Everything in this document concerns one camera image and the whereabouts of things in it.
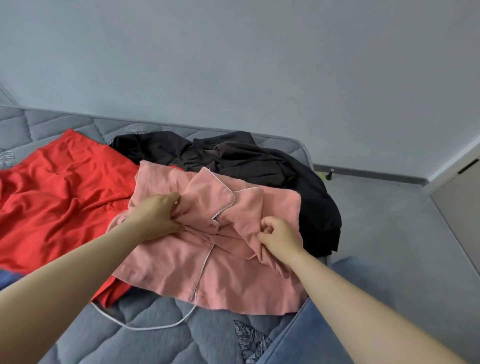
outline black jacket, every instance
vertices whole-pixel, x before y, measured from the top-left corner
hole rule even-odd
[[[173,132],[117,136],[110,146],[134,163],[148,160],[198,172],[212,172],[264,186],[288,188],[301,196],[300,233],[313,256],[330,255],[338,248],[340,212],[320,177],[294,157],[260,148],[250,133],[234,132],[189,141]]]

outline pink shirt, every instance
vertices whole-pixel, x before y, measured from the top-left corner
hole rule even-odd
[[[297,192],[251,185],[207,168],[183,172],[141,161],[129,211],[149,196],[174,191],[181,199],[172,220],[185,231],[139,245],[115,277],[188,302],[193,302],[197,287],[196,304],[208,309],[249,315],[299,310],[306,299],[302,284],[257,238],[265,216],[284,218],[299,231]],[[122,223],[129,211],[118,215],[108,229]]]

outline hand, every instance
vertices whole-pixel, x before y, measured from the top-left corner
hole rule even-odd
[[[282,263],[291,266],[298,253],[304,253],[300,240],[288,222],[268,216],[262,219],[258,239]]]
[[[138,230],[142,241],[179,232],[183,226],[170,220],[172,207],[179,198],[177,192],[151,196],[143,200],[122,225],[133,225],[132,229]]]

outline gray floor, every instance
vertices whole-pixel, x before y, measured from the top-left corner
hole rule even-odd
[[[337,261],[356,255],[391,274],[396,308],[471,363],[480,363],[480,277],[417,185],[334,175],[343,219]]]

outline red shirt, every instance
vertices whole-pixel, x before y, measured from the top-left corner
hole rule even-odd
[[[28,274],[105,233],[128,209],[137,171],[74,130],[0,170],[0,268]],[[108,307],[129,288],[109,277],[94,298]]]

